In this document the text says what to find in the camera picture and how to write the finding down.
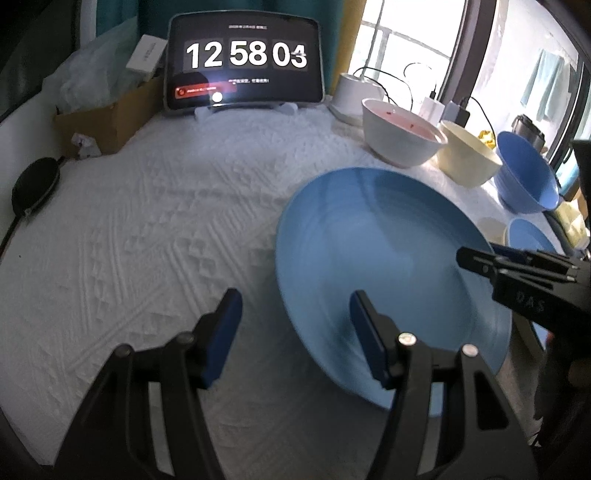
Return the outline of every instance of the black round pad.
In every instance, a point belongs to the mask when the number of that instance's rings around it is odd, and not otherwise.
[[[39,209],[57,186],[60,167],[55,158],[31,163],[12,188],[12,210],[17,217]]]

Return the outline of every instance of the clock display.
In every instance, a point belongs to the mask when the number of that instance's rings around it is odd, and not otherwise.
[[[200,12],[171,20],[165,103],[196,106],[322,101],[318,24],[256,11]]]
[[[288,40],[274,40],[272,47],[264,38],[231,38],[224,45],[221,38],[185,42],[183,72],[230,68],[306,69],[306,44]]]

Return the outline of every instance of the white bowl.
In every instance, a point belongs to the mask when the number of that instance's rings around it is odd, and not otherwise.
[[[361,103],[365,141],[396,167],[425,163],[447,144],[440,130],[408,110],[372,98]]]

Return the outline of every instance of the bedsheet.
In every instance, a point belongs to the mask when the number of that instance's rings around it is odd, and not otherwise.
[[[34,456],[54,460],[117,344],[160,345],[236,287],[242,323],[221,379],[200,392],[228,478],[364,478],[387,413],[311,360],[274,275],[275,229],[291,195],[349,166],[392,168],[324,105],[294,116],[236,109],[200,124],[158,116],[118,154],[66,163],[0,268],[0,404]],[[489,239],[514,216],[490,184],[467,190],[432,163],[404,173],[446,195]],[[543,215],[526,217],[560,248]],[[526,426],[535,364],[518,343],[499,379]],[[157,392],[151,403],[161,416]],[[171,472],[161,421],[153,429]]]

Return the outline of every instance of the stainless steel pot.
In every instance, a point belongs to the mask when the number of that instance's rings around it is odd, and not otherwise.
[[[538,152],[542,151],[542,148],[544,148],[544,144],[546,143],[546,138],[541,130],[534,125],[530,117],[526,115],[517,115],[511,126],[513,128],[513,133],[525,138]]]

